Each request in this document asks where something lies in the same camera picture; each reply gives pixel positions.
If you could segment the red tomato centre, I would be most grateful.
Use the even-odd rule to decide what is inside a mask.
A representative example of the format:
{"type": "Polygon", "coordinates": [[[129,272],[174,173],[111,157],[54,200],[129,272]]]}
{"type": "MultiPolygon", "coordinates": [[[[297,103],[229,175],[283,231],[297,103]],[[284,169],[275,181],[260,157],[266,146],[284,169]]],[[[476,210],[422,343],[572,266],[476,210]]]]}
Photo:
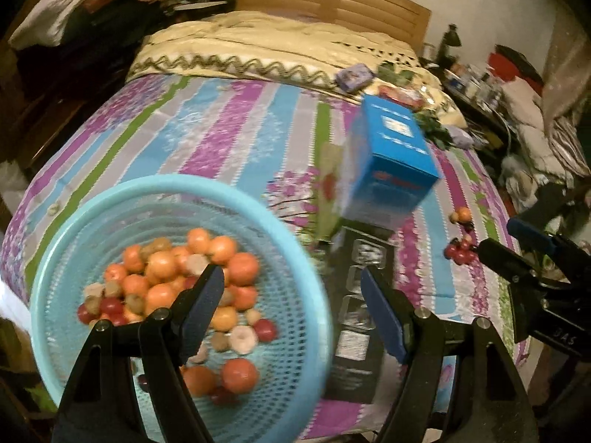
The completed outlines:
{"type": "Polygon", "coordinates": [[[471,264],[476,258],[477,258],[477,253],[472,250],[468,250],[466,252],[466,256],[465,256],[465,263],[471,264]]]}

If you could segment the black product box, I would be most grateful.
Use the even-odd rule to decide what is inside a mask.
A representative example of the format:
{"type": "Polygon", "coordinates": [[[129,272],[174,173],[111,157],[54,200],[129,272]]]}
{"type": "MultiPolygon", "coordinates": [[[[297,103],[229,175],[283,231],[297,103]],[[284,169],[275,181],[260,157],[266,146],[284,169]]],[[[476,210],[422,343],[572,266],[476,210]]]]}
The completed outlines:
{"type": "Polygon", "coordinates": [[[394,245],[344,227],[327,252],[322,281],[331,305],[334,357],[325,398],[369,404],[376,394],[385,355],[377,326],[363,299],[363,269],[376,266],[393,281],[394,245]]]}

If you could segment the red tomato front left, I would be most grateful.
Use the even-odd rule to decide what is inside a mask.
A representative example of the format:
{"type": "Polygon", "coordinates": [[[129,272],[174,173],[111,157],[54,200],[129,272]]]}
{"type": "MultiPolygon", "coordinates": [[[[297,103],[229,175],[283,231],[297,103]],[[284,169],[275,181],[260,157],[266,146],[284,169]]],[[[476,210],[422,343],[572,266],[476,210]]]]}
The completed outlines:
{"type": "Polygon", "coordinates": [[[468,250],[458,249],[453,256],[453,260],[457,265],[462,266],[468,263],[469,256],[470,252],[468,250]]]}

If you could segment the fruit pile in basket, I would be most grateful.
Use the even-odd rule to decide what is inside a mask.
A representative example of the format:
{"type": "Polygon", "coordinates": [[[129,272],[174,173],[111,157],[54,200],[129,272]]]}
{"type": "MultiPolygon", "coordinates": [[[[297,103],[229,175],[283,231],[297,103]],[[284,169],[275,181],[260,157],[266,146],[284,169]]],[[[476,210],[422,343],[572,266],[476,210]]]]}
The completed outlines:
{"type": "Polygon", "coordinates": [[[259,308],[259,258],[232,237],[197,227],[180,245],[159,237],[126,247],[101,281],[85,286],[77,318],[88,327],[100,319],[116,326],[140,323],[157,309],[172,308],[211,264],[221,267],[224,291],[207,326],[211,334],[189,346],[180,373],[192,397],[233,406],[259,382],[259,370],[247,357],[276,340],[279,329],[259,308]]]}

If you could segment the red tomato in row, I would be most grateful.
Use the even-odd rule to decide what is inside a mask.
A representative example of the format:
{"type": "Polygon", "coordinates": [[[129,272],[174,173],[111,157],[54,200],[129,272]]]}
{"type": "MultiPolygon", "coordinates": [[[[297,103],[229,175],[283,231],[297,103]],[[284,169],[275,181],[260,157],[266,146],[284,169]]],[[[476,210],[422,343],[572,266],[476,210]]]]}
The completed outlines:
{"type": "Polygon", "coordinates": [[[457,251],[458,245],[455,243],[450,243],[446,246],[444,250],[444,256],[446,259],[454,259],[457,251]]]}

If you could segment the orange at back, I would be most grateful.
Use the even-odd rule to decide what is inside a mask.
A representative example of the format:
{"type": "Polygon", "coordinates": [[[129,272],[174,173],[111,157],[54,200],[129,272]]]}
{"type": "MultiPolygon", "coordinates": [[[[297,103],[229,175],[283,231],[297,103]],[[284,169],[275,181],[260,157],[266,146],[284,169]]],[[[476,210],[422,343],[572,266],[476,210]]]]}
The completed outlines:
{"type": "Polygon", "coordinates": [[[468,207],[459,207],[456,210],[458,222],[460,224],[468,224],[472,222],[472,212],[468,207]]]}

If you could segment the light blue plastic basket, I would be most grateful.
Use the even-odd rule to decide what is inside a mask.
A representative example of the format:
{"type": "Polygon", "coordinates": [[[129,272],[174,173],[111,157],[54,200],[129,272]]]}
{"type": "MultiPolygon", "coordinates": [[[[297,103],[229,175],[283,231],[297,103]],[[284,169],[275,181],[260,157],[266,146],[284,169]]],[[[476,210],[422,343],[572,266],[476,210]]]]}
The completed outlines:
{"type": "Polygon", "coordinates": [[[195,227],[227,235],[259,258],[263,315],[279,335],[256,347],[256,388],[238,406],[195,405],[217,442],[293,442],[308,426],[332,360],[332,323],[324,285],[294,234],[256,199],[191,175],[153,175],[89,200],[41,252],[30,311],[32,346],[49,395],[59,401],[87,337],[76,311],[83,289],[99,281],[123,250],[158,237],[183,242],[195,227]]]}

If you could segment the pile of clothes right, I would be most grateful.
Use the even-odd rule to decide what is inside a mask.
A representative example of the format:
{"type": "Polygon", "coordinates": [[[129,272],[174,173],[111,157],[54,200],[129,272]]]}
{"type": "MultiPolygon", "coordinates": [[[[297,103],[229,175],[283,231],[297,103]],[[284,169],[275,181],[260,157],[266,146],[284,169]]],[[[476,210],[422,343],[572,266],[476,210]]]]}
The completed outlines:
{"type": "Polygon", "coordinates": [[[584,121],[590,115],[590,36],[570,11],[557,14],[544,78],[540,95],[518,77],[502,86],[520,149],[503,159],[501,179],[518,211],[533,206],[547,183],[572,188],[590,176],[590,156],[578,135],[590,128],[584,121]]]}

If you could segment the small purple pouch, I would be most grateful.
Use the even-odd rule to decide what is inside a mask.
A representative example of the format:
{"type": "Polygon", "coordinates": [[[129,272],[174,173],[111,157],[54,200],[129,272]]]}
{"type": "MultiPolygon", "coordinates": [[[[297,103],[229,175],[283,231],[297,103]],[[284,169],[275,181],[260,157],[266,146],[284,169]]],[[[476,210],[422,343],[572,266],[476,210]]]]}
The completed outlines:
{"type": "Polygon", "coordinates": [[[451,137],[452,144],[461,149],[471,149],[475,145],[473,137],[464,129],[457,126],[446,126],[446,129],[451,137]]]}

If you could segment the blue cardboard box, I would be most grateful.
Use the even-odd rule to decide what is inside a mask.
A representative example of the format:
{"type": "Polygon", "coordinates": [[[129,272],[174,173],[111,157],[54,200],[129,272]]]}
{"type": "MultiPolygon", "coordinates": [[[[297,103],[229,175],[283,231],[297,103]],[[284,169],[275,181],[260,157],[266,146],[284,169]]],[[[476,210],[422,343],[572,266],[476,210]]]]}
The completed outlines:
{"type": "Polygon", "coordinates": [[[439,179],[412,111],[378,96],[365,97],[342,147],[335,186],[339,217],[394,231],[439,179]]]}

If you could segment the cluttered dark side table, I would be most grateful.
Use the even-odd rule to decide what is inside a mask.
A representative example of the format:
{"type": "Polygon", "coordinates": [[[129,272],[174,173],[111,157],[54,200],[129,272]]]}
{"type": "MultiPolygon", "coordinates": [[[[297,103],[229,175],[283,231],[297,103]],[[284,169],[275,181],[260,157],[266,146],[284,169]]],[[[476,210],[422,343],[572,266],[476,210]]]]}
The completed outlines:
{"type": "Polygon", "coordinates": [[[485,101],[478,98],[481,87],[476,81],[471,79],[465,85],[461,78],[450,76],[435,63],[422,60],[422,64],[440,80],[443,91],[455,102],[471,130],[482,133],[494,149],[511,147],[511,130],[485,101]]]}

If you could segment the plastic bag of greens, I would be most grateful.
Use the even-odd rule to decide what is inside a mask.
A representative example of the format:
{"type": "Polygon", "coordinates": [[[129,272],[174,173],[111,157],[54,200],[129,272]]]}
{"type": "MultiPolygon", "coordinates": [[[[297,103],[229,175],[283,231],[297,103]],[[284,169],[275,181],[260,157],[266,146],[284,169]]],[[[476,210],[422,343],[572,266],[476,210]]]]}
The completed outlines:
{"type": "Polygon", "coordinates": [[[378,66],[378,95],[409,109],[427,140],[441,150],[453,145],[448,129],[465,120],[439,80],[422,67],[384,61],[378,66]]]}

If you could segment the striped floral bed sheet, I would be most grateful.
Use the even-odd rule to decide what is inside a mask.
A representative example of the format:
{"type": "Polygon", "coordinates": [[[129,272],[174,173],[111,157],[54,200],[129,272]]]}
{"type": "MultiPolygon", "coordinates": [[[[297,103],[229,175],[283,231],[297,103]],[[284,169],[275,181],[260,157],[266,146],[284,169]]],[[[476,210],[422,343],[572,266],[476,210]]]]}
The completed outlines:
{"type": "MultiPolygon", "coordinates": [[[[35,174],[3,240],[1,278],[30,304],[41,252],[69,216],[121,183],[180,174],[211,179],[256,199],[294,234],[322,281],[327,264],[327,253],[318,250],[325,215],[322,162],[330,146],[344,144],[360,107],[276,82],[172,74],[134,79],[35,174]]],[[[439,181],[392,236],[377,237],[394,245],[391,283],[414,307],[430,311],[421,324],[427,337],[440,337],[443,323],[455,321],[482,338],[477,322],[487,319],[502,356],[521,361],[528,346],[514,341],[507,282],[479,261],[459,266],[444,256],[445,246],[463,233],[449,220],[460,206],[472,212],[475,242],[491,238],[516,249],[505,205],[475,152],[428,145],[439,181]]],[[[332,324],[332,357],[334,344],[332,324]]],[[[328,374],[297,439],[379,430],[393,409],[408,410],[418,401],[418,394],[402,385],[412,372],[410,364],[385,350],[369,404],[325,398],[328,374]]]]}

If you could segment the black desk lamp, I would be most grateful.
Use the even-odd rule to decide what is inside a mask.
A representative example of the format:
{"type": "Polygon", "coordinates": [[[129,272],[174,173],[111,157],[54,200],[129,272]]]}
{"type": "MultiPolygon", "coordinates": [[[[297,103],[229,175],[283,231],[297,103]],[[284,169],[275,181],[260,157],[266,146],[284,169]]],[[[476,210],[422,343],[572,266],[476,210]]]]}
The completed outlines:
{"type": "Polygon", "coordinates": [[[444,34],[437,53],[436,63],[444,69],[450,69],[460,57],[462,42],[456,24],[450,24],[444,34]]]}

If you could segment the small purple tissue pack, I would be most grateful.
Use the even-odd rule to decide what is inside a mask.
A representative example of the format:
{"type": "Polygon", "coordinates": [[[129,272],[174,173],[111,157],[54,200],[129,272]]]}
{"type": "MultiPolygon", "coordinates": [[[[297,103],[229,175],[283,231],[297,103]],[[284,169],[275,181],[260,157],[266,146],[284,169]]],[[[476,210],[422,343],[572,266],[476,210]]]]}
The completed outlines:
{"type": "Polygon", "coordinates": [[[374,80],[374,73],[366,64],[357,63],[339,70],[335,75],[335,83],[343,92],[352,94],[364,89],[374,80]]]}

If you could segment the cream yellow quilt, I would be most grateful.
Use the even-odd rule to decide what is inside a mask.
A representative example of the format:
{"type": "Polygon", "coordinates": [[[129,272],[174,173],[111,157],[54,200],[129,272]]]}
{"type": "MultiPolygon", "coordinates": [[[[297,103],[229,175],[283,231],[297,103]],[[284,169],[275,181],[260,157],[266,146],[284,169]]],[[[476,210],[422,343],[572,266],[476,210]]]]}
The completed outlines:
{"type": "Polygon", "coordinates": [[[257,11],[177,23],[146,37],[126,78],[148,74],[249,78],[290,83],[358,102],[365,93],[377,94],[385,79],[378,78],[365,91],[346,93],[335,82],[338,72],[356,64],[376,72],[383,63],[410,79],[411,88],[425,97],[427,109],[442,124],[467,126],[440,80],[419,65],[409,44],[384,33],[257,11]]]}

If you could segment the wooden headboard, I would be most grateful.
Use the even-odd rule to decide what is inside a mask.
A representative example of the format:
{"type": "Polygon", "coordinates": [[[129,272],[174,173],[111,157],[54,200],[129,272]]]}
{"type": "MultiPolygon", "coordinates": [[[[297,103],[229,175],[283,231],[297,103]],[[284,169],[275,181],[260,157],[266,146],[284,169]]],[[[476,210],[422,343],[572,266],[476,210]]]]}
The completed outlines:
{"type": "Polygon", "coordinates": [[[412,0],[236,0],[236,8],[384,33],[415,51],[421,50],[431,19],[431,11],[412,0]]]}

